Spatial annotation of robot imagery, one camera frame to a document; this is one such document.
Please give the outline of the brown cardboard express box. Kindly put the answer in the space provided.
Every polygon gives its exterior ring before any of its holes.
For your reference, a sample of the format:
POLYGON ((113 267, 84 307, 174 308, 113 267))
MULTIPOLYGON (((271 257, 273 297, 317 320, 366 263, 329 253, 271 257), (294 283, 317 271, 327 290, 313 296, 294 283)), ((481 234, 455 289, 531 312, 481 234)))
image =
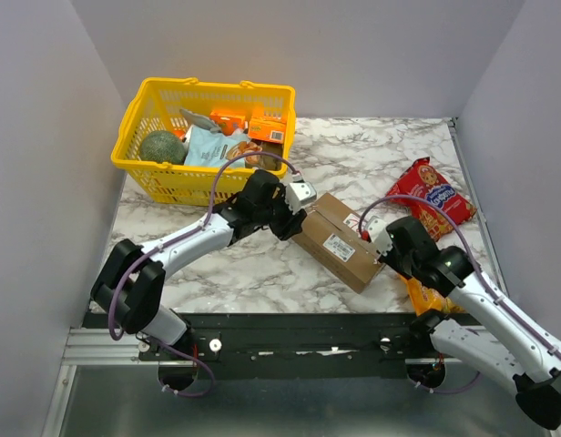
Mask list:
POLYGON ((301 233, 292 240, 343 284, 362 293, 382 270, 377 254, 362 240, 355 226, 359 215, 330 193, 307 212, 301 233))

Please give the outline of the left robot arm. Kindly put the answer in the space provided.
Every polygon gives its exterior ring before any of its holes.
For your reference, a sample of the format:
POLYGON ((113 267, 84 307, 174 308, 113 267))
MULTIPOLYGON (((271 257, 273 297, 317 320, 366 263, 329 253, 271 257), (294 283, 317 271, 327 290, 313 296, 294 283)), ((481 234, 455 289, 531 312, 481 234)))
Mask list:
POLYGON ((282 183, 266 170, 255 171, 244 188, 213 204, 197 222, 143 244, 118 242, 98 274, 91 299, 107 314, 112 339, 144 334, 159 341, 172 360, 190 351, 189 324, 161 305, 165 281, 213 251, 268 229, 279 240, 301 233, 306 208, 317 198, 313 185, 295 174, 282 183))

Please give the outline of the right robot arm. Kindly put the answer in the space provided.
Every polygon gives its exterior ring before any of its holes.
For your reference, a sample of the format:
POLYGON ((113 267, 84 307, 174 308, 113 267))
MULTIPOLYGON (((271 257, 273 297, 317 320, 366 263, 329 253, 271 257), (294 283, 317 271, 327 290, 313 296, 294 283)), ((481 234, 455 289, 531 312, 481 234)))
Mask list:
POLYGON ((537 425, 561 425, 561 340, 515 305, 480 266, 456 246, 438 248, 423 224, 404 217, 387 224, 373 219, 364 229, 381 263, 466 310, 487 331, 473 334, 441 312, 430 310, 408 334, 410 350, 434 351, 472 366, 515 396, 537 425))

